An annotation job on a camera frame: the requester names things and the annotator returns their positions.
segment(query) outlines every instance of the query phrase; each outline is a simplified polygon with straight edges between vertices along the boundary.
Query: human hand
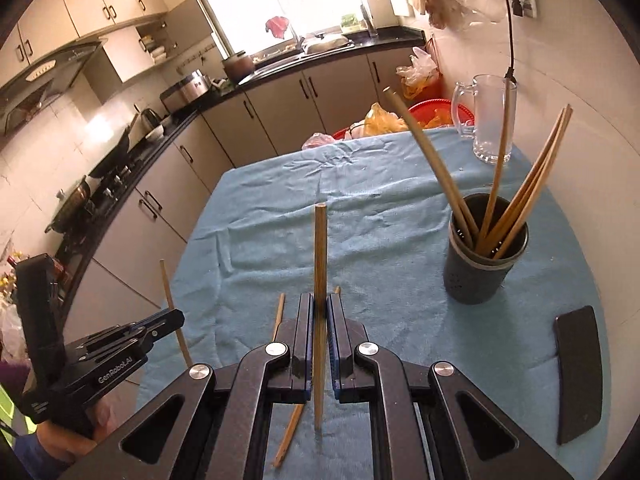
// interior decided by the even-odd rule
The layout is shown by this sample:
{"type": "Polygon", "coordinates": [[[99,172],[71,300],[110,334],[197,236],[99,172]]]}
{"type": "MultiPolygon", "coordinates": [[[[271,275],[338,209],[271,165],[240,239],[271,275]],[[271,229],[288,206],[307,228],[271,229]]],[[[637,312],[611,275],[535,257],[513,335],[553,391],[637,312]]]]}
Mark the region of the human hand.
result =
{"type": "Polygon", "coordinates": [[[117,427],[113,408],[104,398],[92,407],[92,412],[95,419],[93,439],[88,439],[47,420],[38,424],[36,428],[40,445],[50,456],[61,462],[73,463],[85,456],[117,427]]]}

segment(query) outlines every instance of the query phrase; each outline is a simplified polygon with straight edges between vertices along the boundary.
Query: black countertop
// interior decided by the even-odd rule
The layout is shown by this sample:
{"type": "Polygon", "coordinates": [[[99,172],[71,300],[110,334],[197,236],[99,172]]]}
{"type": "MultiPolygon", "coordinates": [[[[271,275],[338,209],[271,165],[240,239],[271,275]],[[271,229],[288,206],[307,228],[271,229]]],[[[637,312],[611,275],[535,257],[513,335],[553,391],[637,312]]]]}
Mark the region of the black countertop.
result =
{"type": "Polygon", "coordinates": [[[89,266],[91,259],[94,257],[95,251],[109,229],[111,222],[119,213],[120,208],[126,201],[127,197],[133,192],[136,185],[140,182],[151,165],[158,160],[160,155],[162,155],[162,152],[164,152],[174,139],[178,137],[187,126],[189,126],[191,121],[193,121],[197,115],[235,95],[290,73],[298,72],[304,68],[310,68],[312,66],[317,66],[337,59],[360,56],[368,52],[378,52],[382,50],[411,46],[424,46],[425,43],[424,32],[416,28],[399,26],[384,27],[378,30],[378,34],[378,38],[370,38],[366,31],[364,34],[360,32],[348,34],[348,37],[354,43],[354,45],[349,48],[342,48],[314,56],[305,56],[300,59],[293,59],[291,63],[278,64],[276,68],[272,68],[271,70],[267,67],[266,69],[260,70],[260,72],[247,77],[239,85],[235,86],[235,88],[223,95],[220,95],[218,92],[213,90],[209,91],[187,107],[174,113],[172,117],[173,123],[165,128],[164,136],[155,143],[149,144],[145,147],[142,165],[136,168],[135,172],[130,176],[130,178],[128,178],[127,189],[119,197],[119,200],[116,202],[114,207],[107,215],[94,222],[91,227],[84,232],[84,242],[80,245],[80,248],[72,254],[65,253],[62,248],[56,253],[56,258],[65,266],[70,277],[67,285],[63,287],[64,298],[62,310],[60,311],[62,323],[66,321],[66,317],[71,309],[71,304],[76,295],[76,291],[78,290],[78,286],[82,281],[84,272],[89,266]]]}

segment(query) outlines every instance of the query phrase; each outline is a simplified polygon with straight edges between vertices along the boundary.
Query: blue sleeve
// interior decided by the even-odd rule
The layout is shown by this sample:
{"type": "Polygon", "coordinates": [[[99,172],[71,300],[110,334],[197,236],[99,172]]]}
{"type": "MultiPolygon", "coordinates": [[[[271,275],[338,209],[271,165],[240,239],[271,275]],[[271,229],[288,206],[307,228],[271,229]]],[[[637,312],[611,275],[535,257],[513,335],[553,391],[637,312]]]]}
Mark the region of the blue sleeve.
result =
{"type": "Polygon", "coordinates": [[[35,433],[16,438],[14,452],[33,480],[56,480],[71,466],[44,451],[35,433]]]}

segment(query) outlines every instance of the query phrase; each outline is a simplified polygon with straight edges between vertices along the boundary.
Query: silver appliance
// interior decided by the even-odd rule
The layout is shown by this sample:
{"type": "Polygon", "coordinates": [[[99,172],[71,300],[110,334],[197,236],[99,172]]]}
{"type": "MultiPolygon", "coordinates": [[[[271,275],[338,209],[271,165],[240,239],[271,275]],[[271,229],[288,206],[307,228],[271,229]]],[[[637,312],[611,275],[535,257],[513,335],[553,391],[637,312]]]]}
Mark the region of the silver appliance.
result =
{"type": "Polygon", "coordinates": [[[195,101],[201,95],[206,94],[210,87],[211,81],[209,77],[200,70],[196,70],[162,92],[160,100],[166,110],[172,114],[195,101]]]}
{"type": "Polygon", "coordinates": [[[60,48],[4,85],[0,89],[0,138],[17,132],[65,93],[101,44],[91,41],[60,48]]]}

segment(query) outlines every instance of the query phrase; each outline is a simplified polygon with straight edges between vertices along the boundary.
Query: power cord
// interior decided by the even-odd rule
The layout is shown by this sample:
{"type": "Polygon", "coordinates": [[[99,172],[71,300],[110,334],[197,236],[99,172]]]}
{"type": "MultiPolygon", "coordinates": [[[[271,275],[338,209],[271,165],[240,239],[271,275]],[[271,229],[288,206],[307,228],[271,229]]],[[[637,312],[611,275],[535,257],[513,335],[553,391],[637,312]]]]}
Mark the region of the power cord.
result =
{"type": "Polygon", "coordinates": [[[509,19],[509,49],[511,52],[511,64],[509,65],[504,77],[515,83],[516,78],[513,76],[513,24],[511,23],[511,6],[509,5],[509,0],[504,1],[507,3],[507,18],[509,19]]]}

